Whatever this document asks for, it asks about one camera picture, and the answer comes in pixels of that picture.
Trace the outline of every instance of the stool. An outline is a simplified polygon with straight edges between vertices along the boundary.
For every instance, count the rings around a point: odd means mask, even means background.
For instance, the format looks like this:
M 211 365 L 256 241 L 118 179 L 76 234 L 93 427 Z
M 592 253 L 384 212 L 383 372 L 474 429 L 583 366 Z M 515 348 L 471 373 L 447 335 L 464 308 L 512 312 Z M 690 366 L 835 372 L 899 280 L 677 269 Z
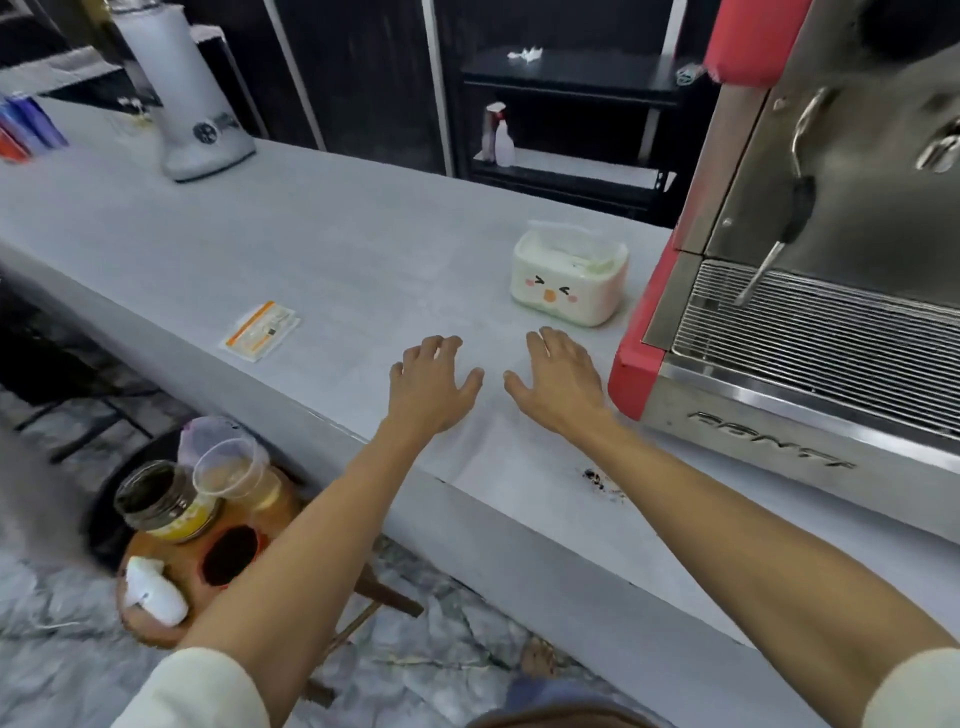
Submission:
M 297 516 L 302 508 L 302 502 L 289 478 L 278 469 L 273 468 L 273 470 L 280 478 L 281 490 L 277 499 L 267 508 L 249 511 L 234 501 L 225 500 L 219 515 L 207 530 L 185 544 L 171 544 L 149 534 L 136 532 L 127 546 L 120 571 L 118 571 L 116 604 L 120 621 L 138 642 L 151 647 L 167 649 L 176 647 L 196 618 L 224 588 L 207 583 L 201 574 L 200 565 L 211 546 L 226 531 L 238 526 L 249 526 L 255 529 L 268 545 Z M 159 559 L 164 563 L 163 575 L 180 589 L 190 608 L 186 619 L 176 627 L 163 626 L 139 606 L 124 606 L 124 596 L 127 592 L 124 574 L 131 556 Z M 370 599 L 371 603 L 343 631 L 333 637 L 320 660 L 321 665 L 330 653 L 345 644 L 350 635 L 372 617 L 381 606 L 391 607 L 414 618 L 423 613 L 423 607 L 416 601 L 377 581 L 369 564 L 364 566 L 353 590 Z M 304 689 L 303 697 L 328 708 L 336 697 L 336 692 L 311 679 Z

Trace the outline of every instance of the fingers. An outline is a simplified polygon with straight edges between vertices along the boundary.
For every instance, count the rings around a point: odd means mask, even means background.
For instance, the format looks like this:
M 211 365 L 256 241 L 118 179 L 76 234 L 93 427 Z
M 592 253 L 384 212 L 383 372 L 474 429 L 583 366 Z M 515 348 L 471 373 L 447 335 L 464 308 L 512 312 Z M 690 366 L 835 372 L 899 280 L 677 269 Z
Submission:
M 507 390 L 508 395 L 514 398 L 517 406 L 522 409 L 523 403 L 526 402 L 531 392 L 530 388 L 523 383 L 523 379 L 516 372 L 504 372 L 503 388 Z
M 410 347 L 410 349 L 403 353 L 403 368 L 407 369 L 413 366 L 418 356 L 420 356 L 420 347 Z
M 432 359 L 437 355 L 437 349 L 443 342 L 444 338 L 442 336 L 427 336 L 420 344 L 420 358 Z
M 467 381 L 460 388 L 460 396 L 469 402 L 470 408 L 473 407 L 473 404 L 477 401 L 477 395 L 480 394 L 480 387 L 483 386 L 483 374 L 483 370 L 479 367 L 474 369 L 467 375 Z
M 527 344 L 530 343 L 530 335 L 527 334 Z M 543 337 L 543 343 L 550 356 L 562 356 L 567 354 L 582 361 L 589 361 L 590 357 L 587 350 L 580 344 L 570 338 L 566 331 L 560 331 L 556 328 L 543 327 L 540 329 L 540 335 Z
M 540 329 L 540 336 L 543 337 L 543 345 L 546 347 L 546 350 L 550 352 L 551 356 L 559 356 L 563 353 L 564 339 L 566 336 L 562 331 L 557 331 L 555 328 L 551 327 L 542 327 Z
M 440 357 L 452 360 L 463 345 L 464 340 L 459 336 L 447 336 L 440 345 Z
M 543 339 L 541 339 L 540 335 L 535 331 L 527 333 L 527 351 L 530 352 L 530 361 L 533 362 L 534 366 L 537 366 L 537 364 L 542 361 L 546 361 L 548 356 Z

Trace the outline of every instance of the hand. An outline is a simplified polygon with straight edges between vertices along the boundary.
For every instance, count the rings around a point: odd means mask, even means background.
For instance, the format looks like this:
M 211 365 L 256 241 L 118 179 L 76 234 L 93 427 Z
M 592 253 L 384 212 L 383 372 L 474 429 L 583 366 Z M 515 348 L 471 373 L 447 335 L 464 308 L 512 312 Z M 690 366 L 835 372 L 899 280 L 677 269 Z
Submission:
M 457 389 L 453 365 L 463 343 L 459 336 L 430 336 L 403 353 L 390 370 L 388 420 L 429 440 L 464 419 L 483 386 L 483 370 L 474 369 Z
M 527 334 L 534 370 L 528 388 L 513 372 L 505 372 L 503 386 L 527 417 L 567 440 L 609 418 L 611 411 L 603 383 L 587 350 L 563 331 L 550 327 Z

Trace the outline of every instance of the left hand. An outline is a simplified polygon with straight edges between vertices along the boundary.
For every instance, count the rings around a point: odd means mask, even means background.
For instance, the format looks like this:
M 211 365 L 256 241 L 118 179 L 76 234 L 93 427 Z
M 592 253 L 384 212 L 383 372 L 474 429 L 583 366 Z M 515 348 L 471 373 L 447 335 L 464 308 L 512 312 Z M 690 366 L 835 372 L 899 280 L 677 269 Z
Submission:
M 464 419 L 483 385 L 483 370 L 474 369 L 457 388 L 454 359 L 463 343 L 459 336 L 430 336 L 403 353 L 390 370 L 388 420 L 429 439 Z

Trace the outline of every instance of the forearm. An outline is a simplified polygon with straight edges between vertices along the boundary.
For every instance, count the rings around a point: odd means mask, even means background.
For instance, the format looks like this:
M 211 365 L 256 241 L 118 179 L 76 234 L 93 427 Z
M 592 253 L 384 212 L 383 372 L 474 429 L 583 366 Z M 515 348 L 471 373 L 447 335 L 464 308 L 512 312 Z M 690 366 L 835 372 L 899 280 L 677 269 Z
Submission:
M 955 646 L 839 549 L 643 442 L 612 417 L 571 440 L 642 512 L 704 590 L 834 726 L 859 726 L 896 665 Z
M 390 504 L 426 442 L 385 421 L 343 476 L 197 619 L 180 648 L 226 653 L 280 726 L 318 666 Z

